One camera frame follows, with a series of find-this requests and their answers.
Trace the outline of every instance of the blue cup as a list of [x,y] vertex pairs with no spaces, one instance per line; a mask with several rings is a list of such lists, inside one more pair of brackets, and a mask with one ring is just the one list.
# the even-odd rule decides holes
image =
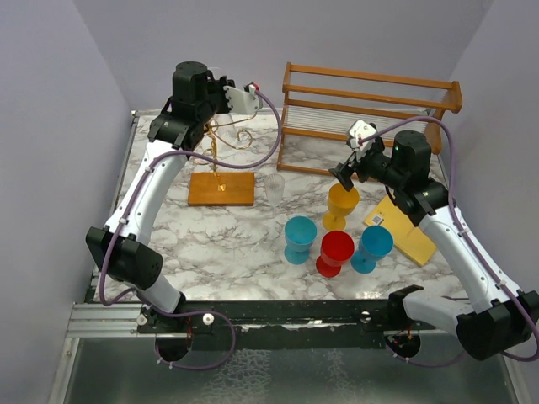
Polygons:
[[317,238],[317,225],[305,216],[292,217],[285,225],[285,258],[300,265],[309,259],[309,248]]
[[358,249],[350,259],[352,268],[360,274],[374,271],[376,262],[386,257],[393,249],[393,237],[382,226],[369,226],[363,231]]

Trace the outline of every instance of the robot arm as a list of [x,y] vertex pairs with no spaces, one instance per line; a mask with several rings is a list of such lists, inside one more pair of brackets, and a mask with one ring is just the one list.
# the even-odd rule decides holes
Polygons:
[[[389,297],[389,316],[396,327],[404,329],[412,320],[428,322],[458,336],[476,359],[486,359],[526,341],[531,335],[526,321],[462,237],[450,214],[446,187],[429,177],[431,149],[424,135],[412,130],[397,133],[392,155],[387,157],[380,137],[362,144],[362,139],[375,132],[373,125],[357,121],[348,133],[352,155],[329,171],[347,190],[353,187],[353,173],[361,182],[374,178],[391,188],[393,194],[389,189],[387,192],[392,202],[440,249],[470,300],[469,305],[462,304],[430,295],[418,286],[399,290]],[[500,283],[518,296],[536,322],[539,295],[535,291],[522,292],[488,255],[456,206],[455,211],[464,231],[500,277]]]
[[[216,80],[201,63],[178,64],[173,75],[173,95],[150,124],[141,166],[125,198],[104,228],[91,227],[86,235],[93,260],[101,269],[113,235],[121,224],[107,274],[135,287],[142,298],[162,311],[179,312],[184,297],[161,273],[161,255],[147,244],[163,199],[189,159],[181,155],[167,156],[167,153],[174,150],[192,152],[204,137],[205,125],[214,114],[254,114],[261,106],[255,90],[254,84],[241,90],[226,77]],[[159,164],[149,167],[156,159],[160,160]],[[148,178],[142,183],[144,175]],[[135,200],[125,218],[128,201],[133,195],[136,195]]]

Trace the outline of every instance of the wooden base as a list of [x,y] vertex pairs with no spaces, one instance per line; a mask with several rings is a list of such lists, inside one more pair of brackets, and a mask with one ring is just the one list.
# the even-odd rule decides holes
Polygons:
[[189,206],[253,206],[254,173],[192,173]]

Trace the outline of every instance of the wooden rack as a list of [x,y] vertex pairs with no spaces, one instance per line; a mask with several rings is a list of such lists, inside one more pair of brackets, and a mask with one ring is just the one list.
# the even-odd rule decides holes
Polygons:
[[[416,86],[422,88],[435,88],[439,90],[444,90],[445,94],[441,102],[436,102],[432,100],[421,100],[413,98],[400,98],[392,97],[388,95],[378,95],[372,93],[357,93],[353,91],[344,91],[337,90],[332,88],[320,88],[320,87],[308,87],[300,86],[291,83],[291,74],[295,73],[304,73],[311,75],[319,75],[326,77],[343,77],[348,79],[359,79],[367,80],[371,82],[385,82],[385,83],[394,83],[394,84],[404,84],[409,86]],[[290,164],[283,164],[283,153],[285,151],[285,139],[289,135],[294,136],[305,136],[316,139],[326,139],[331,141],[346,141],[345,134],[336,134],[328,133],[327,131],[313,130],[313,129],[301,129],[298,127],[293,127],[294,125],[288,125],[291,108],[290,107],[303,107],[307,109],[313,109],[319,111],[338,111],[352,114],[361,114],[369,115],[373,117],[373,121],[376,122],[376,117],[380,119],[381,117],[404,120],[412,116],[417,116],[420,114],[409,114],[404,112],[399,112],[395,110],[386,110],[386,109],[370,109],[370,108],[361,108],[350,105],[340,105],[340,104],[327,104],[318,101],[306,101],[302,99],[294,99],[291,97],[292,93],[305,93],[305,94],[316,94],[321,96],[329,97],[338,97],[338,98],[347,98],[347,99],[360,99],[365,101],[374,101],[378,103],[392,104],[393,106],[407,106],[415,107],[418,110],[424,109],[429,110],[431,116],[442,119],[444,113],[447,110],[450,110],[452,113],[456,114],[461,110],[462,107],[462,95],[459,82],[441,82],[436,80],[425,80],[421,78],[411,78],[411,77],[400,77],[400,76],[388,76],[385,74],[375,74],[367,72],[352,72],[347,70],[338,70],[338,69],[328,69],[324,67],[313,67],[313,66],[302,66],[302,65],[293,65],[288,62],[286,64],[285,77],[283,79],[283,93],[285,94],[285,102],[283,107],[283,114],[281,117],[282,127],[283,127],[283,136],[281,138],[279,156],[277,159],[277,169],[278,170],[288,170],[296,171],[299,173],[315,173],[315,174],[324,174],[329,175],[327,170],[309,168],[309,167],[300,167]],[[428,123],[424,127],[424,134],[427,137],[428,142],[432,146],[434,154],[439,154],[441,152],[441,135],[440,127],[436,124]],[[384,144],[386,146],[393,146],[393,141],[389,139],[384,139]]]

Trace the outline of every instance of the yellow cup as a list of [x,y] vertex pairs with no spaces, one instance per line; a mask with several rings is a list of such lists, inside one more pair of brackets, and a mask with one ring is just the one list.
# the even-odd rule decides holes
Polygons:
[[360,193],[352,188],[348,192],[337,183],[329,189],[328,208],[329,212],[323,217],[322,224],[327,231],[344,230],[346,227],[345,217],[352,213],[360,202]]

